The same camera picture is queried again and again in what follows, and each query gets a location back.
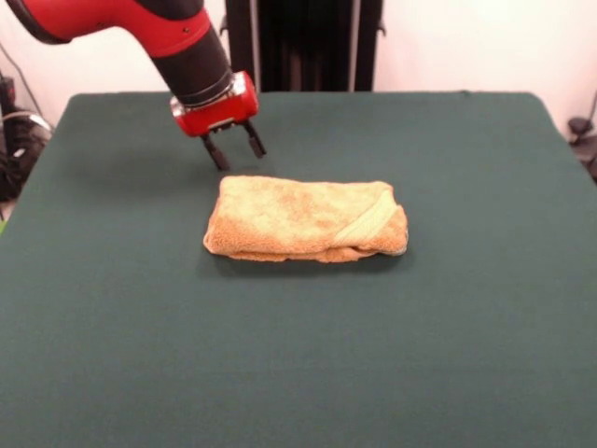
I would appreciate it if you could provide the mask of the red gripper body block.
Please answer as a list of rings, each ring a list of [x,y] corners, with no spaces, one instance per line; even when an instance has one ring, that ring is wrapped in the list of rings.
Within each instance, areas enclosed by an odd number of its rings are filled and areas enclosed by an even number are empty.
[[[212,103],[191,107],[182,105],[175,97],[170,101],[175,122],[190,137],[247,121],[257,114],[258,107],[255,85],[244,71],[235,73],[230,88]]]

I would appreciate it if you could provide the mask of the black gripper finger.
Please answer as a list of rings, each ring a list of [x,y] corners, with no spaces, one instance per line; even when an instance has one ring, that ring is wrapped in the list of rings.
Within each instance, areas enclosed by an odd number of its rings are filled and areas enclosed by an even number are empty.
[[[218,170],[228,170],[229,162],[224,153],[215,145],[210,134],[201,136],[204,147]]]
[[[254,154],[256,155],[256,157],[258,159],[263,158],[267,154],[267,151],[266,151],[265,147],[263,146],[261,139],[260,139],[254,125],[252,124],[252,122],[250,120],[246,120],[242,123],[242,126],[248,134],[249,144],[250,144],[251,148],[253,149]]]

